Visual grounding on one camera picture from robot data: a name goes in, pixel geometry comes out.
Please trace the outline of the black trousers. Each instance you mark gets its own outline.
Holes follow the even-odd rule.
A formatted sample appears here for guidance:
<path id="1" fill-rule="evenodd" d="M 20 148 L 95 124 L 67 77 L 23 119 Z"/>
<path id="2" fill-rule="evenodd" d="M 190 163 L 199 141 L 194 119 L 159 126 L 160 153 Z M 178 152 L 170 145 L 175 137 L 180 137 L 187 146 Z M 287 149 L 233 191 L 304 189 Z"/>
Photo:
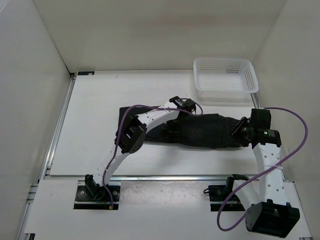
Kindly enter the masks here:
<path id="1" fill-rule="evenodd" d="M 236 143 L 230 133 L 239 122 L 238 119 L 225 117 L 217 113 L 203 114 L 201 116 L 190 115 L 184 122 L 187 140 L 162 140 L 162 126 L 150 130 L 145 141 L 157 144 L 179 144 L 193 147 L 196 149 L 223 149 L 223 148 L 240 148 L 241 145 Z"/>

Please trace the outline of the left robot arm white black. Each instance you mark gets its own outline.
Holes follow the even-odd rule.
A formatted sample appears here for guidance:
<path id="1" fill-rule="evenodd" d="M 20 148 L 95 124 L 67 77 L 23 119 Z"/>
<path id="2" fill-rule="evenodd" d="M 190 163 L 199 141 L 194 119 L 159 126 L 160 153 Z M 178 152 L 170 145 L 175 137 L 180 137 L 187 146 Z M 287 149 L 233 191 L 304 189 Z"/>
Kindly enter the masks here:
<path id="1" fill-rule="evenodd" d="M 92 173 L 85 176 L 86 194 L 95 201 L 109 195 L 110 202 L 113 202 L 113 195 L 107 185 L 124 159 L 140 150 L 147 133 L 168 121 L 195 116 L 196 109 L 197 103 L 192 99 L 178 96 L 160 106 L 130 106 L 122 116 L 108 156 L 96 163 Z"/>

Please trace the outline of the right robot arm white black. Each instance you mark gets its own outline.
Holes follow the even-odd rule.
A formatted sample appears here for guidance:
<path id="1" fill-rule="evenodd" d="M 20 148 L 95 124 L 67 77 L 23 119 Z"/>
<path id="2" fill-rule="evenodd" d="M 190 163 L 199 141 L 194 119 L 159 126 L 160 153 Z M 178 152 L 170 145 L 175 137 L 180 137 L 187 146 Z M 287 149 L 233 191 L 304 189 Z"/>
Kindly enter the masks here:
<path id="1" fill-rule="evenodd" d="M 284 186 L 282 169 L 277 165 L 281 155 L 281 137 L 271 129 L 271 113 L 253 108 L 250 118 L 243 117 L 230 136 L 243 147 L 251 146 L 257 162 L 259 191 L 252 183 L 242 187 L 237 182 L 225 186 L 230 200 L 239 198 L 249 232 L 286 238 L 300 219 L 300 211 L 292 207 Z"/>

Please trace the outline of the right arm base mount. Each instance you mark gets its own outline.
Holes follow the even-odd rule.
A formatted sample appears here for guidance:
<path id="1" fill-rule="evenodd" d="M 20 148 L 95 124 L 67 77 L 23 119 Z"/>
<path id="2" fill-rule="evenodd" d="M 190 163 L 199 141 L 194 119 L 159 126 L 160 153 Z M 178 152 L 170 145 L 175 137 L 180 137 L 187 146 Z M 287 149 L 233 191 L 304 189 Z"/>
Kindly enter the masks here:
<path id="1" fill-rule="evenodd" d="M 233 191 L 234 181 L 247 181 L 249 178 L 245 175 L 232 174 L 222 185 L 209 185 L 203 190 L 203 194 L 208 194 L 210 201 L 210 211 L 218 212 L 223 201 Z M 223 212 L 244 212 L 245 208 L 240 199 L 234 194 L 226 203 Z"/>

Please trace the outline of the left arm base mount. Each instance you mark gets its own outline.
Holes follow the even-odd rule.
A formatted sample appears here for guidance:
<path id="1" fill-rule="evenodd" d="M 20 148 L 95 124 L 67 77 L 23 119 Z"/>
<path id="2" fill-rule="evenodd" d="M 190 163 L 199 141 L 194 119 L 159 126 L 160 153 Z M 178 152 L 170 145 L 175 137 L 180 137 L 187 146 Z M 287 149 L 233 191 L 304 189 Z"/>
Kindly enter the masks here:
<path id="1" fill-rule="evenodd" d="M 118 210 L 121 186 L 107 185 L 111 195 L 108 191 L 102 187 L 102 190 L 98 190 L 96 196 L 93 196 L 85 183 L 78 182 L 73 208 L 75 210 Z"/>

